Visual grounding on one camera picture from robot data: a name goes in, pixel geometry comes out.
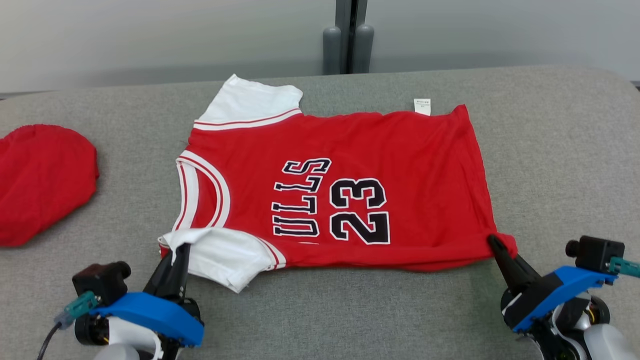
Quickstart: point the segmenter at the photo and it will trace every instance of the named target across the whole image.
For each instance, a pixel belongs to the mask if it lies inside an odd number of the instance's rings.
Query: teal connector
[[[53,321],[54,323],[60,323],[60,329],[64,330],[71,326],[75,319],[83,316],[84,314],[88,314],[89,311],[97,307],[99,304],[100,300],[93,294],[93,292],[87,291],[69,303],[69,305],[65,307],[64,311],[58,314]]]
[[[640,264],[614,256],[609,262],[609,271],[616,274],[640,277]]]

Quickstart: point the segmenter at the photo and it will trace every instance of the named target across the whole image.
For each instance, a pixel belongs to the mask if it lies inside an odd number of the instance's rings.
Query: basketball jersey
[[[489,234],[516,254],[464,105],[316,117],[301,97],[234,75],[195,121],[180,215],[159,239],[193,244],[192,274],[240,291],[289,266],[441,270],[491,258]]]

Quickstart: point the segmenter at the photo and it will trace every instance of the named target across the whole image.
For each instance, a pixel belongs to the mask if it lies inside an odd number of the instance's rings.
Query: care label
[[[414,99],[415,112],[431,116],[431,99]]]

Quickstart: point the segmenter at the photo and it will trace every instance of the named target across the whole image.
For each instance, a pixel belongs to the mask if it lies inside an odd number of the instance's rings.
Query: gray table surface
[[[495,221],[540,272],[571,259],[582,234],[627,244],[640,260],[640,94],[583,67],[515,67],[267,79],[304,91],[305,113],[412,110],[466,104],[483,153]],[[0,102],[0,136],[59,124],[98,149],[89,204],[19,249],[0,249],[0,358],[35,358],[71,277],[124,260],[140,290],[158,262],[156,237],[179,212],[174,159],[222,82],[51,92]],[[184,359],[537,359],[504,325],[493,261],[445,272],[304,269],[261,274],[239,295],[191,277],[206,323]],[[640,280],[596,291],[640,353]],[[92,359],[98,349],[59,332],[46,359]]]

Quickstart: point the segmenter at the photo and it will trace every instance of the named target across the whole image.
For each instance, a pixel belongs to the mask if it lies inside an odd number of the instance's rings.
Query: black cable
[[[44,352],[47,351],[47,345],[49,345],[49,342],[51,341],[51,338],[53,337],[53,334],[62,326],[62,323],[57,322],[56,325],[54,325],[51,328],[51,331],[49,331],[49,334],[47,335],[47,337],[44,339],[44,342],[42,343],[42,347],[40,348],[40,353],[38,354],[38,357],[36,360],[42,360],[42,358],[44,357]]]

